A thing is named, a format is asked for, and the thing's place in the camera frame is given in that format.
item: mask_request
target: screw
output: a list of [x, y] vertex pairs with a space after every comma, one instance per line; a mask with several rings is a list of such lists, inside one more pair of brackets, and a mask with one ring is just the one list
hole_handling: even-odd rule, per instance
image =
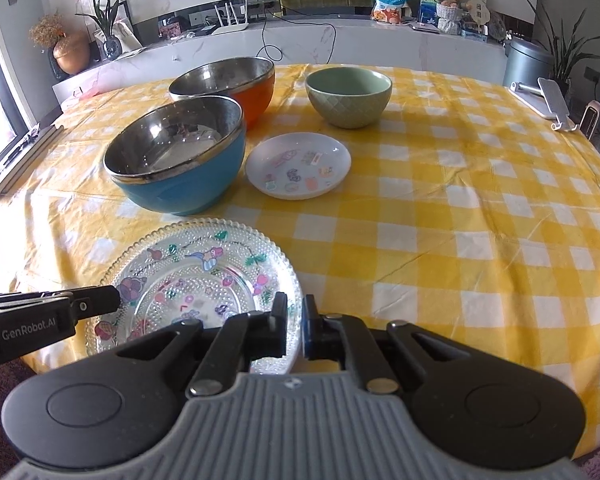
[[189, 388], [191, 395], [209, 397], [222, 391], [222, 383], [213, 379], [200, 379]]
[[378, 377], [377, 379], [371, 379], [366, 384], [366, 390], [370, 394], [386, 395], [397, 392], [400, 386], [393, 379], [387, 379], [386, 377]]
[[290, 390], [295, 390], [296, 388], [302, 386], [302, 381], [297, 377], [289, 377], [283, 382], [283, 384]]

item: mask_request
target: plastic bag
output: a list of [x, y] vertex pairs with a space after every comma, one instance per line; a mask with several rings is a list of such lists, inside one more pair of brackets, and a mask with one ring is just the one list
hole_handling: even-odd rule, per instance
[[400, 25], [400, 9], [406, 3], [407, 0], [376, 0], [371, 19]]

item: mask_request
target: orange bowl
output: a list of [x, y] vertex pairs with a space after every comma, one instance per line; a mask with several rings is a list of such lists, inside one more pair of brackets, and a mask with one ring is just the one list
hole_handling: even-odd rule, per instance
[[190, 70], [169, 86], [174, 101], [201, 95], [230, 96], [242, 107], [247, 129], [269, 106], [276, 82], [273, 62], [263, 57], [234, 57]]

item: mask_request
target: tablecloth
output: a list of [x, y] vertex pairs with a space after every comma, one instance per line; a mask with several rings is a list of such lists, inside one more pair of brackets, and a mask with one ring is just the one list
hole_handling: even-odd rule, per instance
[[[277, 67], [248, 151], [287, 132], [328, 134], [352, 155], [343, 184], [286, 202], [240, 174], [202, 216], [270, 237], [324, 312], [375, 327], [405, 319], [559, 378], [586, 406], [578, 454], [594, 449], [600, 156], [582, 134], [553, 132], [504, 88], [393, 68], [378, 68], [394, 81], [381, 121], [339, 130], [306, 97], [304, 79], [317, 68]], [[134, 205], [102, 166], [117, 133], [169, 102], [168, 84], [96, 96], [58, 119], [65, 133], [0, 198], [0, 291], [98, 284], [129, 245], [180, 220]], [[84, 355], [82, 332], [29, 363], [42, 371]]]

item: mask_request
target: orange vase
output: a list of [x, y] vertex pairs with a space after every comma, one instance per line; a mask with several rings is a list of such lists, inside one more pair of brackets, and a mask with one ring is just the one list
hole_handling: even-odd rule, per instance
[[76, 75], [88, 67], [91, 59], [89, 40], [83, 32], [61, 38], [54, 48], [54, 57], [62, 70]]

